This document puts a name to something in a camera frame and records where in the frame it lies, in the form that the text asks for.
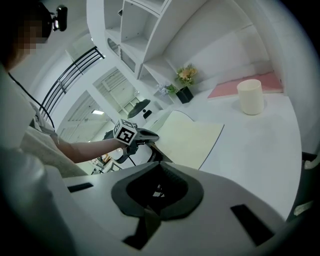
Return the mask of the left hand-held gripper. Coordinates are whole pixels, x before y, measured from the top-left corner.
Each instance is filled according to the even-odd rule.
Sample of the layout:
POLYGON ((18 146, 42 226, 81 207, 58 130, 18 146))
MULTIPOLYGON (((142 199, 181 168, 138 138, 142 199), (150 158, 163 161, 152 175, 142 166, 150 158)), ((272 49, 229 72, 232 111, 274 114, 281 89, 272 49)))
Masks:
POLYGON ((112 132, 114 139, 126 145, 122 150, 122 156, 116 160, 118 163, 124 163, 129 156, 134 155, 138 150, 137 144, 152 144, 160 138, 156 133, 138 128, 136 123, 121 118, 117 121, 112 132))

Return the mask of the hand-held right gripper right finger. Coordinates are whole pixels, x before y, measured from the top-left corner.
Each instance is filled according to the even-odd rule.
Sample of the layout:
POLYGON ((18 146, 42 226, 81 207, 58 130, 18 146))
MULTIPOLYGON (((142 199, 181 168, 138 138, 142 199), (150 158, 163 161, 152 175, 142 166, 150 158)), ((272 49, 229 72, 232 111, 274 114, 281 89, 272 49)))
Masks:
POLYGON ((231 208, 246 205, 273 233, 285 220, 266 202, 236 182, 182 165, 171 167, 198 180, 204 195, 186 218, 163 221, 149 240, 153 256, 245 256, 255 248, 231 208))

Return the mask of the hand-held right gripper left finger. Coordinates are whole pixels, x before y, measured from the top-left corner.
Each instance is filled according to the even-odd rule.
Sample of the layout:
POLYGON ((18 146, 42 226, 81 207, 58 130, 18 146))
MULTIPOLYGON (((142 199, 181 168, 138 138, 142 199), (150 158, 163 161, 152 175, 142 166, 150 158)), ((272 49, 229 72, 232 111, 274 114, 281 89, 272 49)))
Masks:
POLYGON ((159 256, 160 246, 137 249, 123 241, 135 235, 139 218, 121 212, 112 199, 112 188, 120 180, 150 169, 157 163, 112 173, 61 180, 61 210, 79 256, 159 256))

